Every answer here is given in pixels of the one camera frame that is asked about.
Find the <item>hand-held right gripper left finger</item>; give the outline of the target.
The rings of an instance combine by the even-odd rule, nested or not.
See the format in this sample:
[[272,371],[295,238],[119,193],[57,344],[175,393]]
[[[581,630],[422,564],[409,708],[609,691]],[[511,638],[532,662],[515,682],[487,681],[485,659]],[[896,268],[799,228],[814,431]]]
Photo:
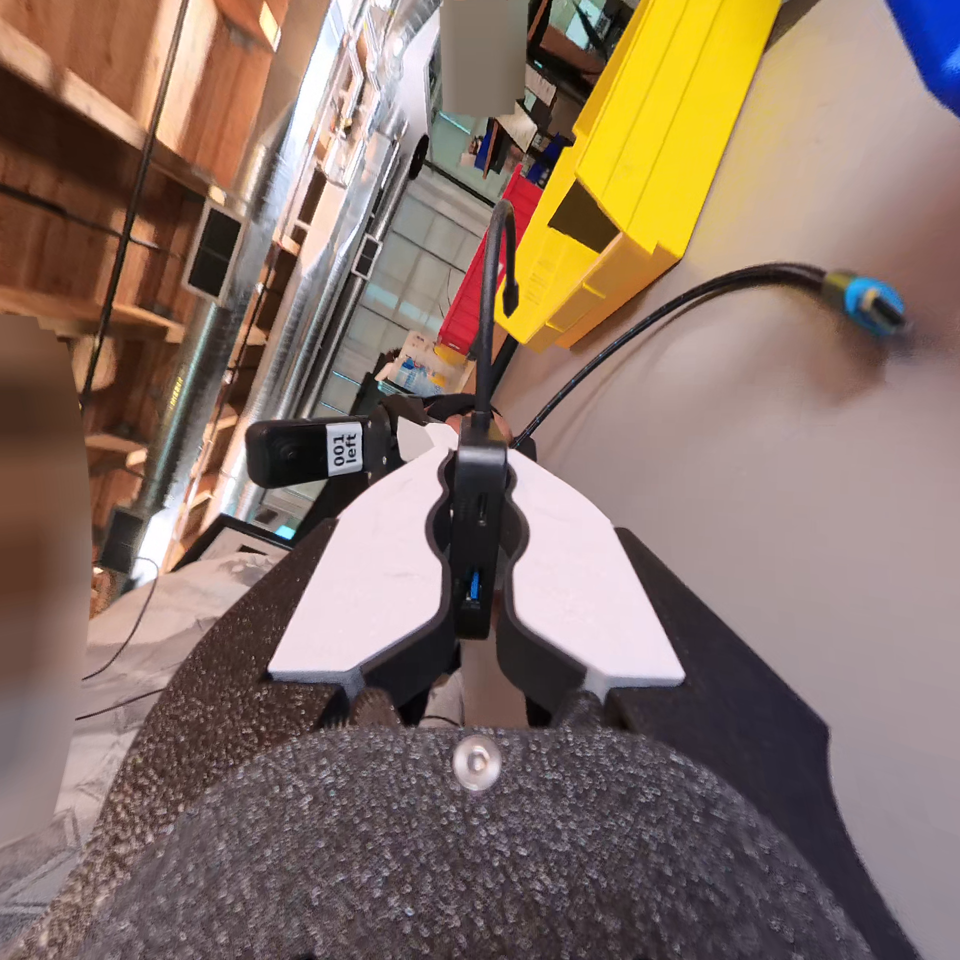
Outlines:
[[453,451],[430,448],[336,518],[268,665],[279,682],[427,689],[449,663],[450,568],[435,522]]

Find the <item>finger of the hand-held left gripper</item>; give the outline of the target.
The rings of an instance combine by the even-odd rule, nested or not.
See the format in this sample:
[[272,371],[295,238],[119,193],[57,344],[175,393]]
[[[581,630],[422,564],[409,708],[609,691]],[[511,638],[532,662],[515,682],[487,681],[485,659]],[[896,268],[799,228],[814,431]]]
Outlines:
[[429,450],[458,447],[458,431],[446,422],[430,419],[420,424],[400,415],[395,429],[398,456],[404,463],[418,459]]

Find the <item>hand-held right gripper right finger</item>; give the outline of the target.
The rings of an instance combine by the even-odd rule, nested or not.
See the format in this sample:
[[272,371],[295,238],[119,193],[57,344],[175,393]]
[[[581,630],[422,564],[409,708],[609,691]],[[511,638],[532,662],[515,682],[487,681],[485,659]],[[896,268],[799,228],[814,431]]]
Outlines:
[[498,665],[522,692],[676,688],[686,672],[614,525],[517,450],[501,520]]

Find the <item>yellow plastic bin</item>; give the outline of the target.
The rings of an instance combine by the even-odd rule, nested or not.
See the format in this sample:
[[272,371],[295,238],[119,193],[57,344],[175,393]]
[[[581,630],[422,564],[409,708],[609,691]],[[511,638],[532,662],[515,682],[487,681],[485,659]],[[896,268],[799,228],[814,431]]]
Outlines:
[[638,5],[518,242],[514,340],[569,349],[684,257],[781,6]]

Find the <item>blue plastic bin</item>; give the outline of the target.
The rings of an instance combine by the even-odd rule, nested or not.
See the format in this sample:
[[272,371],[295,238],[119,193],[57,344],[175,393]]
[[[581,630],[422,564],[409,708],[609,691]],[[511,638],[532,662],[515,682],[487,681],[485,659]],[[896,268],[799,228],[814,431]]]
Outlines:
[[959,117],[959,1],[887,1],[886,6],[924,86]]

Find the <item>white wipes canister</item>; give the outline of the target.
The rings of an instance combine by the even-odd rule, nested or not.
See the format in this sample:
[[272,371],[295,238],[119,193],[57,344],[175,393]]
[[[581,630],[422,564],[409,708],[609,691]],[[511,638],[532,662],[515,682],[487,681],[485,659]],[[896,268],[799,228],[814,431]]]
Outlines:
[[397,389],[427,399],[450,391],[455,369],[433,352],[402,351],[387,368],[386,379]]

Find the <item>black framed marker sign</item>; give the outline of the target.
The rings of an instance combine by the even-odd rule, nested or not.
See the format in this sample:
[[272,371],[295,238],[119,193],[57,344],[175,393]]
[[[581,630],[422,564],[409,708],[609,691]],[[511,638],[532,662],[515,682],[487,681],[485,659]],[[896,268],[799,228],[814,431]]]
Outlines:
[[263,556],[274,561],[292,549],[288,538],[227,514],[218,515],[184,552],[172,571],[203,560],[217,560],[235,553]]

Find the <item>red ribbed bin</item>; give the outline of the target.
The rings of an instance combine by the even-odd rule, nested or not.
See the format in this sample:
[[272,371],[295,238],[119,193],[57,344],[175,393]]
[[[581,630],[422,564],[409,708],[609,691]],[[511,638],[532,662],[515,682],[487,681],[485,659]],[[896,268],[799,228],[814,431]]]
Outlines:
[[[513,207],[517,244],[521,243],[543,192],[522,175],[522,168],[513,170],[503,198]],[[457,354],[468,355],[478,332],[486,239],[484,236],[474,253],[438,331],[437,342]]]

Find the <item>silver air duct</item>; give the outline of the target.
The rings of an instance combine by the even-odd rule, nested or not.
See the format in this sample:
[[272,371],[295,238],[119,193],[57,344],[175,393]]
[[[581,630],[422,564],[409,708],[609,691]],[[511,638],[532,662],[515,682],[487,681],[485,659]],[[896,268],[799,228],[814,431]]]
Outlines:
[[146,478],[134,511],[149,524],[176,506],[246,317],[261,268],[268,256],[282,208],[291,189],[310,121],[298,120],[289,102],[254,141],[242,189],[230,209],[244,216],[223,305],[202,300],[194,310],[166,390],[158,433],[150,444]]
[[409,168],[402,148],[408,116],[400,102],[409,44],[437,10],[437,2],[365,2],[363,18],[346,38],[346,56],[359,71],[345,132],[327,136],[325,183],[313,220],[278,307],[233,449],[246,459],[246,431],[257,423],[308,417],[320,390],[322,364],[334,318],[384,186]]

